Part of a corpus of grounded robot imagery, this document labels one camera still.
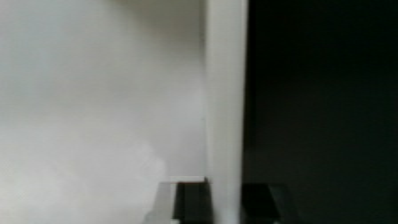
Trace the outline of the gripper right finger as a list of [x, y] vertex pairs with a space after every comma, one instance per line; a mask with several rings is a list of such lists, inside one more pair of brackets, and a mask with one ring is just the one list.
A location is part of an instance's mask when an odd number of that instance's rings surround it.
[[297, 210], [283, 184], [249, 183], [242, 186], [242, 223], [297, 224]]

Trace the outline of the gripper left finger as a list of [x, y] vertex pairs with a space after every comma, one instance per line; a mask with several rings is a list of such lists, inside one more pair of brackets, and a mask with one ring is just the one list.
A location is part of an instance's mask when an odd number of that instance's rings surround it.
[[173, 219], [180, 224], [214, 224], [212, 192], [207, 182], [180, 182]]

